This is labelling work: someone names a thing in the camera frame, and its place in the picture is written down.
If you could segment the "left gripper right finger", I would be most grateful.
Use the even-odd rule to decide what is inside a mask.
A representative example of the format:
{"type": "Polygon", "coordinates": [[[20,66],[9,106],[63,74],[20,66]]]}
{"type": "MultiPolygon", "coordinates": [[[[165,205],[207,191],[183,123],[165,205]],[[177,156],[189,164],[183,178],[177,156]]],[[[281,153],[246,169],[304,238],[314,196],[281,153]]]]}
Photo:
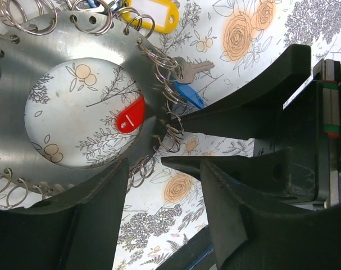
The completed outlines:
{"type": "Polygon", "coordinates": [[[341,204],[288,205],[210,161],[201,164],[201,182],[218,269],[341,269],[341,204]]]}

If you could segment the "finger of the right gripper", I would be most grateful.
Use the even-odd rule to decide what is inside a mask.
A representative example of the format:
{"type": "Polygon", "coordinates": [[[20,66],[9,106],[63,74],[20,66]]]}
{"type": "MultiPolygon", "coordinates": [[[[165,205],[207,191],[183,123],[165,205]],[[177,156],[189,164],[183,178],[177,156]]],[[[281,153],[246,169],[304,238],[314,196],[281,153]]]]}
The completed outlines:
{"type": "Polygon", "coordinates": [[[169,156],[164,166],[201,179],[201,163],[209,161],[236,181],[281,201],[318,201],[315,161],[294,147],[254,157],[169,156]]]}
{"type": "Polygon", "coordinates": [[[186,132],[247,140],[274,125],[284,102],[311,73],[311,47],[290,45],[267,69],[235,92],[181,116],[186,132]]]}

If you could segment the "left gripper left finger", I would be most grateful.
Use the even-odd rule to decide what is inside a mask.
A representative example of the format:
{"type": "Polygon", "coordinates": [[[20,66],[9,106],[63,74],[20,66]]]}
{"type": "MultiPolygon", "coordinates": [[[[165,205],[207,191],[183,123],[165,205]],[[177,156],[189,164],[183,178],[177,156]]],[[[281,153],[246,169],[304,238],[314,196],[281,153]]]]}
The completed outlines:
{"type": "Polygon", "coordinates": [[[0,269],[111,269],[128,174],[118,160],[29,208],[0,210],[0,269]]]}

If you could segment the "red key tag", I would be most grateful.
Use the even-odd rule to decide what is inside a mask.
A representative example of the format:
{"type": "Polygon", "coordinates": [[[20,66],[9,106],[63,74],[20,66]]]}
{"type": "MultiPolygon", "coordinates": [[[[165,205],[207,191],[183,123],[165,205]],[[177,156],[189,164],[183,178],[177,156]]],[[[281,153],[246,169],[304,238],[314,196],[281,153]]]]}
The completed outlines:
{"type": "Polygon", "coordinates": [[[119,113],[116,119],[117,129],[121,133],[131,133],[144,122],[146,104],[141,96],[119,113]]]}

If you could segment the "blue key tag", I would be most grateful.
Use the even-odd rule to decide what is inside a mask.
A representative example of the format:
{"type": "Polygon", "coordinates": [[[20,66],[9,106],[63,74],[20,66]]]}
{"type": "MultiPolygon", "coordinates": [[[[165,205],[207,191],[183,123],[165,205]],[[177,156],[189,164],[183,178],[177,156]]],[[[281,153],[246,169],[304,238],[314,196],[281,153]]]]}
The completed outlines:
{"type": "Polygon", "coordinates": [[[204,109],[205,105],[200,95],[189,85],[174,82],[177,92],[198,109],[204,109]]]}

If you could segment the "metal ring disc with keyrings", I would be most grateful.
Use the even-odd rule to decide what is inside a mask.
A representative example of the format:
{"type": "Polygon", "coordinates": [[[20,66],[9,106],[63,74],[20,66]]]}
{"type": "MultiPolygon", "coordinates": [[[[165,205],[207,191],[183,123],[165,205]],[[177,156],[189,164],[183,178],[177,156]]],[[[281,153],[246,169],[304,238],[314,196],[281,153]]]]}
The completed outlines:
{"type": "Polygon", "coordinates": [[[142,28],[141,20],[136,26],[123,22],[111,12],[56,11],[50,1],[39,1],[38,7],[40,16],[21,23],[9,2],[0,4],[13,23],[0,36],[0,210],[29,206],[64,192],[123,157],[129,159],[131,172],[144,180],[151,176],[147,165],[165,139],[178,144],[183,131],[169,123],[173,113],[167,96],[180,67],[149,40],[152,29],[142,28]],[[74,168],[49,161],[34,147],[25,111],[31,90],[45,73],[82,59],[101,60],[126,71],[146,109],[143,124],[131,132],[137,136],[122,153],[101,165],[74,168]]]}

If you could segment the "silver key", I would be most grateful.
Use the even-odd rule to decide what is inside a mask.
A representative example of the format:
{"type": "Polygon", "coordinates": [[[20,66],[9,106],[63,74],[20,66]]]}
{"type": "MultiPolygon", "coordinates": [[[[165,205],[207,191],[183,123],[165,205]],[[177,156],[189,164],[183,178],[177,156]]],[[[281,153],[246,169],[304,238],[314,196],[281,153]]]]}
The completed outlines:
{"type": "Polygon", "coordinates": [[[184,58],[178,56],[174,57],[174,60],[180,65],[181,72],[177,79],[177,82],[181,84],[190,84],[194,82],[194,76],[196,73],[203,71],[209,71],[215,67],[214,63],[211,61],[202,61],[197,64],[193,64],[184,58]]]}

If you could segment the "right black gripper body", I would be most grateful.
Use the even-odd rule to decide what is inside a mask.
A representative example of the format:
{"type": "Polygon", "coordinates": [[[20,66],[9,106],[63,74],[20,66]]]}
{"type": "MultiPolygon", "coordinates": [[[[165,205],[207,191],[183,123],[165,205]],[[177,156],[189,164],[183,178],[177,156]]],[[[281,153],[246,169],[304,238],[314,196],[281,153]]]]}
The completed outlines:
{"type": "Polygon", "coordinates": [[[256,188],[289,204],[341,203],[341,64],[320,60],[254,141],[256,188]]]}

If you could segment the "yellow key tag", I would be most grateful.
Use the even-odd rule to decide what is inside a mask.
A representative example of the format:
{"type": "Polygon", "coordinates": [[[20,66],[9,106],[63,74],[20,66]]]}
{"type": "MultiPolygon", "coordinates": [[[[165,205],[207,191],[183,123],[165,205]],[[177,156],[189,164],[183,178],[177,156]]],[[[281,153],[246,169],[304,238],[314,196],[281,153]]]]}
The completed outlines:
{"type": "Polygon", "coordinates": [[[142,28],[162,34],[173,32],[179,22],[179,11],[175,3],[171,1],[161,0],[136,0],[125,1],[125,9],[118,14],[126,22],[131,22],[131,25],[136,26],[138,21],[142,21],[142,28]]]}

